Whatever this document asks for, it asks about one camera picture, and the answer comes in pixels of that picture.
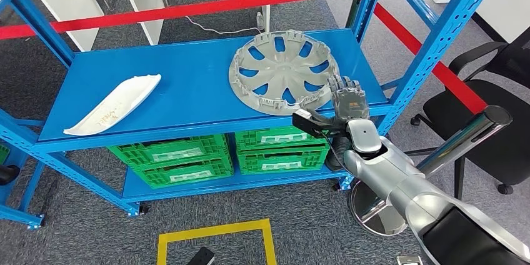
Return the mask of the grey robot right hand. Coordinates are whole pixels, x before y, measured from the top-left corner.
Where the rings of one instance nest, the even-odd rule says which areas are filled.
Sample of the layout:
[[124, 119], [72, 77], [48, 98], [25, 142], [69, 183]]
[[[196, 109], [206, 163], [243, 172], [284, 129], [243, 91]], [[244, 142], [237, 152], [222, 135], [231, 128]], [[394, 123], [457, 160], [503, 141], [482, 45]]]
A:
[[361, 89], [359, 81], [335, 74], [327, 82], [336, 120], [347, 122], [352, 119], [369, 119], [366, 92]]

